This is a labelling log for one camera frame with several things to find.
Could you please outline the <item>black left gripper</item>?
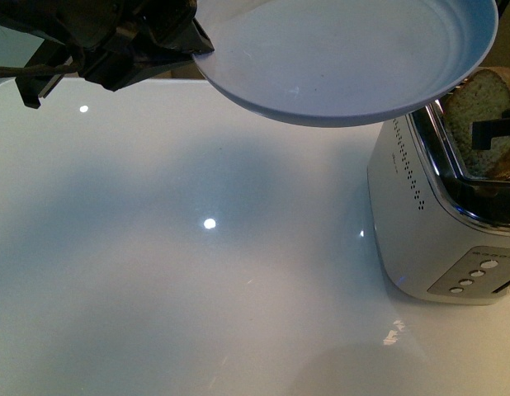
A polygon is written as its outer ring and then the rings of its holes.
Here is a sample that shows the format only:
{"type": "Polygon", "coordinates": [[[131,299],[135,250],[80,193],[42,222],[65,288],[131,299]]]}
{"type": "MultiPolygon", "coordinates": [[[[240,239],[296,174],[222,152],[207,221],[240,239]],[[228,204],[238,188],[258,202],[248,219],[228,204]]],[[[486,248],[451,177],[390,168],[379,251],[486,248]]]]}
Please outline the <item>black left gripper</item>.
{"type": "Polygon", "coordinates": [[[66,74],[110,91],[191,63],[215,50],[195,1],[0,1],[0,26],[42,38],[15,78],[24,104],[40,106],[66,74]]]}

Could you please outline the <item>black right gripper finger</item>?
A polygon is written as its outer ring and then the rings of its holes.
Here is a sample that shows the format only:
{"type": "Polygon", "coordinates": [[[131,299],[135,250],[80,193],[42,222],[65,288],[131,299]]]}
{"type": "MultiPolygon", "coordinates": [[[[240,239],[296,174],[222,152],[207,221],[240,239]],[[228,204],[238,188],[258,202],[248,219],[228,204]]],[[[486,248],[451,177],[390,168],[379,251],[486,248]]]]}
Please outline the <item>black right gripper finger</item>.
{"type": "Polygon", "coordinates": [[[471,124],[471,148],[490,150],[492,140],[510,136],[510,109],[493,120],[475,121],[471,124]]]}

